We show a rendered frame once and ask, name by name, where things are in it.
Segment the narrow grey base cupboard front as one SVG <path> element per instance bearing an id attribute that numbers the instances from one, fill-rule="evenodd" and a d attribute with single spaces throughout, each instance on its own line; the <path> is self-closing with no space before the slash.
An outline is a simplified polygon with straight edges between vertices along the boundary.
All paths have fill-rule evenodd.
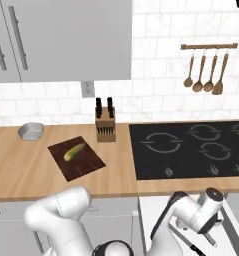
<path id="1" fill-rule="evenodd" d="M 24 221 L 24 212 L 31 204 L 0 202 L 0 256 L 42 256 L 39 237 Z"/>

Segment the wooden utensil rail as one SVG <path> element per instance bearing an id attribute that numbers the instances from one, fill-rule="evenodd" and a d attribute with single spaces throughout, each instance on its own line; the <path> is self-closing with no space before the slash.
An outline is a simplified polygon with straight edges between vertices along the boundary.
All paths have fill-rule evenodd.
<path id="1" fill-rule="evenodd" d="M 237 49 L 238 43 L 231 44 L 181 44 L 181 50 L 199 50 L 199 49 Z"/>

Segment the grey bowl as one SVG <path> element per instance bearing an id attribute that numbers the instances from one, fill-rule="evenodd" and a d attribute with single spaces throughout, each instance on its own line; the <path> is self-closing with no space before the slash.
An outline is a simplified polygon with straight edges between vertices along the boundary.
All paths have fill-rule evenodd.
<path id="1" fill-rule="evenodd" d="M 28 122 L 18 129 L 19 137 L 24 141 L 36 141 L 42 137 L 44 125 L 37 122 Z"/>

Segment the large wooden spoon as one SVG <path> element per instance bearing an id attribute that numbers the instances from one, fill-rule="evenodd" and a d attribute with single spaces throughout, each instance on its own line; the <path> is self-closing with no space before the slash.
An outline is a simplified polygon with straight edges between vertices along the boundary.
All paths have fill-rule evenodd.
<path id="1" fill-rule="evenodd" d="M 211 68 L 210 78 L 205 83 L 205 85 L 203 87 L 205 92 L 210 92 L 213 89 L 213 87 L 214 87 L 212 79 L 213 79 L 213 74 L 214 74 L 214 71 L 215 71 L 216 63 L 217 63 L 217 56 L 214 56 L 213 57 L 213 61 L 212 61 L 212 68 Z"/>
<path id="2" fill-rule="evenodd" d="M 205 60 L 206 60 L 206 56 L 203 55 L 202 58 L 201 58 L 201 65 L 200 65 L 200 72 L 199 72 L 198 80 L 192 87 L 192 90 L 195 93 L 200 92 L 202 90 L 202 87 L 203 87 L 203 84 L 201 82 L 201 78 L 202 78 L 202 73 L 203 73 L 203 69 L 204 69 L 204 65 L 205 65 Z"/>

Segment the small wooden spoon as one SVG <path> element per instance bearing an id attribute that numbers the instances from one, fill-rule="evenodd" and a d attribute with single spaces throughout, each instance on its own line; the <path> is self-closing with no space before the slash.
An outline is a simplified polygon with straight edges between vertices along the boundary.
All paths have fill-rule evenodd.
<path id="1" fill-rule="evenodd" d="M 184 81 L 184 86 L 185 87 L 190 87 L 193 84 L 193 80 L 191 78 L 193 63 L 194 63 L 194 57 L 191 57 L 191 59 L 190 59 L 190 67 L 189 67 L 189 74 L 188 74 L 188 77 Z"/>

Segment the white oven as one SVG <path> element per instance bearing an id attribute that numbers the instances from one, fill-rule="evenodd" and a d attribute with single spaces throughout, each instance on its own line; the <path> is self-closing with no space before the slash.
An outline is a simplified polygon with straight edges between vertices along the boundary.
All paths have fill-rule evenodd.
<path id="1" fill-rule="evenodd" d="M 151 231 L 168 200 L 168 196 L 139 198 L 144 252 L 147 252 L 151 247 Z M 209 232 L 217 243 L 216 247 L 212 246 L 203 235 L 197 235 L 192 230 L 179 229 L 179 232 L 206 256 L 239 256 L 239 224 L 226 200 L 223 200 L 223 209 L 219 212 L 219 218 L 223 222 L 213 227 Z"/>

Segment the wide grey wall cupboard door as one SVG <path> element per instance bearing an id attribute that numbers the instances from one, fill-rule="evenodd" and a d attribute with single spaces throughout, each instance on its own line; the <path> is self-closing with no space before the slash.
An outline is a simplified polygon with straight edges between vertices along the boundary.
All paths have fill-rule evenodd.
<path id="1" fill-rule="evenodd" d="M 24 82 L 131 77 L 132 0 L 1 0 Z M 23 70 L 8 6 L 26 53 Z"/>

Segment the wide grey base cupboard front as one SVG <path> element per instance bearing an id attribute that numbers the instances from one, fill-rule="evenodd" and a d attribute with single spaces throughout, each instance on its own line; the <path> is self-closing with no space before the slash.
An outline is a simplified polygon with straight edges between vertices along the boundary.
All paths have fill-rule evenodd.
<path id="1" fill-rule="evenodd" d="M 123 240 L 131 246 L 134 256 L 144 256 L 137 197 L 93 199 L 90 207 L 98 207 L 98 211 L 86 211 L 80 221 L 93 247 Z"/>

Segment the green yellow cucumber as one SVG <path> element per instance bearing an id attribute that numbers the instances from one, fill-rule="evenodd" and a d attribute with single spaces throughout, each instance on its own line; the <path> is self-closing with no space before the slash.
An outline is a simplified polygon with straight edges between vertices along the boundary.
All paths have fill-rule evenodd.
<path id="1" fill-rule="evenodd" d="M 74 147 L 72 147 L 70 150 L 68 150 L 64 155 L 64 160 L 69 162 L 73 158 L 75 158 L 85 147 L 84 143 L 78 144 Z"/>

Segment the wooden knife block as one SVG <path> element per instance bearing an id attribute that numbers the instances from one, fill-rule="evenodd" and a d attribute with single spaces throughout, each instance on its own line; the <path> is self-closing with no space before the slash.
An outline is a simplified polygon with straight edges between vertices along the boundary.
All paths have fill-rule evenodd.
<path id="1" fill-rule="evenodd" d="M 115 117 L 110 117 L 107 107 L 102 108 L 100 118 L 95 118 L 97 141 L 101 143 L 116 141 Z"/>

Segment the black hob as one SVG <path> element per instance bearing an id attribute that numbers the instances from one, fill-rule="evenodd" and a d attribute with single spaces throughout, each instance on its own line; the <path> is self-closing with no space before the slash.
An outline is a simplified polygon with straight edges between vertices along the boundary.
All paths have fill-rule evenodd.
<path id="1" fill-rule="evenodd" d="M 131 124 L 138 180 L 239 176 L 239 121 Z"/>

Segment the grey wall socket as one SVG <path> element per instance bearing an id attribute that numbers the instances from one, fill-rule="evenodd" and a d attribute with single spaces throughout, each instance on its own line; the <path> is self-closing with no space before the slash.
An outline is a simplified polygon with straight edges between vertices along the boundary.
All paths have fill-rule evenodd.
<path id="1" fill-rule="evenodd" d="M 93 81 L 82 81 L 81 82 L 81 91 L 83 98 L 94 98 L 95 89 Z"/>

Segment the wooden spatula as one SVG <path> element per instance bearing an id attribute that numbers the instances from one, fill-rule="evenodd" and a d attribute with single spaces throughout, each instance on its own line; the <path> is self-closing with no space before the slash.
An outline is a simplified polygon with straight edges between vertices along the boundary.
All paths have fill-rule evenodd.
<path id="1" fill-rule="evenodd" d="M 229 58 L 229 54 L 226 53 L 223 57 L 223 63 L 222 63 L 222 68 L 221 68 L 221 73 L 220 73 L 220 77 L 219 80 L 217 81 L 217 83 L 215 84 L 213 90 L 212 90 L 212 94 L 213 95 L 221 95 L 223 92 L 223 76 L 224 76 L 224 72 L 227 66 L 227 62 L 228 62 L 228 58 Z"/>

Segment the dark wooden cutting board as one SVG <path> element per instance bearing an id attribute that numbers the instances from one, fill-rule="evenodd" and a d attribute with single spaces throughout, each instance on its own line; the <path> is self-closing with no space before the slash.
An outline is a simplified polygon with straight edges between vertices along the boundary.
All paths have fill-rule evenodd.
<path id="1" fill-rule="evenodd" d="M 85 144 L 84 149 L 71 161 L 65 161 L 65 153 L 81 143 Z M 106 166 L 82 136 L 51 145 L 48 150 L 67 181 L 75 180 Z"/>

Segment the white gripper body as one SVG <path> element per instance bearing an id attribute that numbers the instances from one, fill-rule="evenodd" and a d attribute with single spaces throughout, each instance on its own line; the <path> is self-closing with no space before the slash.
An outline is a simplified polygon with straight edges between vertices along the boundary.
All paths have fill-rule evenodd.
<path id="1" fill-rule="evenodd" d="M 208 219 L 208 221 L 202 226 L 202 228 L 198 231 L 199 234 L 208 233 L 216 224 L 221 224 L 222 219 L 218 218 L 218 214 L 215 213 L 212 217 Z"/>

